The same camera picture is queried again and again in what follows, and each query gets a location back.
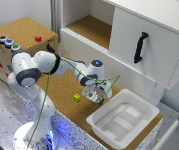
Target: cable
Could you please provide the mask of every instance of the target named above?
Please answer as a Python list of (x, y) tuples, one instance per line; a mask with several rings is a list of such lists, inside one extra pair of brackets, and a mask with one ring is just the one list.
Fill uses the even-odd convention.
[[(115, 76), (115, 77), (113, 77), (113, 78), (109, 78), (109, 79), (106, 79), (106, 80), (96, 80), (96, 79), (92, 79), (92, 78), (89, 78), (89, 77), (87, 77), (86, 75), (84, 75), (81, 71), (79, 71), (74, 65), (72, 65), (72, 64), (71, 64), (70, 62), (68, 62), (67, 60), (64, 60), (64, 59), (61, 59), (61, 60), (63, 60), (63, 61), (65, 61), (65, 62), (67, 62), (68, 64), (70, 64), (75, 70), (77, 70), (80, 74), (82, 74), (84, 77), (86, 77), (86, 78), (88, 78), (88, 79), (90, 79), (90, 80), (94, 80), (94, 81), (110, 81), (110, 80), (113, 80), (113, 79), (116, 78), (115, 81), (113, 82), (113, 84), (111, 85), (111, 87), (109, 88), (109, 90), (106, 92), (106, 97), (107, 97), (107, 94), (108, 94), (108, 92), (110, 91), (110, 89), (113, 87), (113, 85), (115, 84), (115, 82), (116, 82), (116, 81), (119, 79), (119, 77), (120, 77), (120, 75), (118, 75), (118, 76)], [(41, 108), (41, 110), (40, 110), (40, 114), (39, 114), (39, 118), (38, 118), (36, 127), (35, 127), (35, 129), (34, 129), (32, 135), (31, 135), (31, 139), (30, 139), (30, 141), (29, 141), (29, 143), (28, 143), (27, 150), (28, 150), (29, 145), (30, 145), (30, 143), (31, 143), (31, 140), (32, 140), (32, 138), (33, 138), (33, 136), (34, 136), (34, 134), (35, 134), (35, 131), (36, 131), (37, 127), (38, 127), (38, 124), (39, 124), (39, 122), (40, 122), (40, 118), (41, 118), (41, 115), (42, 115), (43, 107), (44, 107), (44, 104), (45, 104), (45, 101), (46, 101), (47, 92), (48, 92), (48, 88), (49, 88), (50, 72), (51, 72), (51, 70), (52, 70), (53, 65), (55, 64), (55, 62), (56, 62), (56, 59), (51, 63), (51, 67), (50, 67), (49, 74), (48, 74), (48, 79), (47, 79), (47, 86), (46, 86), (45, 97), (44, 97), (43, 104), (42, 104), (42, 108)]]

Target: cabinet door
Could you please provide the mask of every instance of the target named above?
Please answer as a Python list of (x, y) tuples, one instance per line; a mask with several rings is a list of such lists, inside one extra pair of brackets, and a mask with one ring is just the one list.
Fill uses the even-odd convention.
[[(142, 60), (135, 64), (134, 56), (142, 32), (149, 37), (143, 41)], [(109, 54), (168, 86), (179, 60), (179, 34), (116, 8)]]

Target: yellow-green block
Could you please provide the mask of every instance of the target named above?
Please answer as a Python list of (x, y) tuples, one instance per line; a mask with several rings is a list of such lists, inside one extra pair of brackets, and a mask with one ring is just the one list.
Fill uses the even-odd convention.
[(74, 101), (79, 102), (80, 101), (80, 95), (79, 94), (75, 94), (73, 99), (74, 99)]

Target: white robotic arm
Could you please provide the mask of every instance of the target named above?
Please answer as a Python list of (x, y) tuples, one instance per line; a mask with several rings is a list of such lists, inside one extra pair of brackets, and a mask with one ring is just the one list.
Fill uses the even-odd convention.
[[(13, 51), (13, 73), (8, 77), (8, 84), (21, 98), (30, 100), (37, 112), (33, 126), (27, 132), (26, 137), (24, 137), (26, 145), (31, 140), (32, 149), (39, 149), (40, 143), (44, 142), (49, 137), (50, 132), (52, 132), (51, 116), (56, 111), (55, 106), (47, 96), (42, 113), (39, 113), (43, 106), (45, 92), (35, 83), (40, 78), (41, 72), (49, 73), (51, 64), (54, 61), (55, 64), (50, 74), (60, 76), (66, 69), (71, 70), (79, 83), (82, 86), (86, 86), (82, 94), (93, 102), (101, 103), (103, 102), (102, 99), (112, 96), (111, 84), (105, 81), (104, 65), (101, 61), (94, 60), (87, 68), (84, 62), (66, 59), (46, 51), (37, 52), (33, 58), (26, 50), (19, 49)], [(97, 92), (102, 95), (102, 99), (97, 95)], [(51, 140), (52, 145), (48, 149), (55, 149), (54, 140)]]

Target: brown box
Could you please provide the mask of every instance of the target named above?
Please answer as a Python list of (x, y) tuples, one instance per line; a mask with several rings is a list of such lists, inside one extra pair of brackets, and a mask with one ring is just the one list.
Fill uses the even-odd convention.
[[(33, 56), (40, 50), (47, 51), (47, 45), (58, 53), (58, 35), (29, 17), (21, 18), (0, 27), (0, 36), (6, 35), (8, 39), (14, 40), (15, 44), (26, 49)], [(41, 42), (35, 41), (35, 36), (42, 37)], [(11, 49), (0, 44), (0, 78), (7, 82), (7, 77), (12, 71)]]

